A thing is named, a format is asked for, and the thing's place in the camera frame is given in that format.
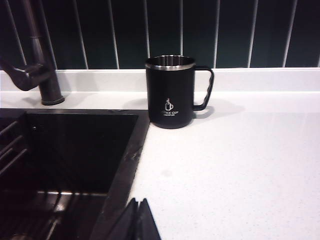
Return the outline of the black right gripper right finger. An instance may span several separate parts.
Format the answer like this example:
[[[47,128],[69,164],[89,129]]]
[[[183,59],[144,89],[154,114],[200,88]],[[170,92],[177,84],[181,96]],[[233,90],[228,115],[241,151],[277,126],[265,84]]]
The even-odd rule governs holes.
[[[140,203],[137,212],[136,239],[161,240],[161,236],[146,198]]]

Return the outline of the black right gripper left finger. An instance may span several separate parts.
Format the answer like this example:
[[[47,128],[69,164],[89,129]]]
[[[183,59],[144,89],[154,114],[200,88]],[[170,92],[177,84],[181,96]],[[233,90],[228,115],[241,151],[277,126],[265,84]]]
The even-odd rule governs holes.
[[[118,221],[117,239],[118,240],[139,240],[138,236],[138,207],[135,198],[132,198]]]

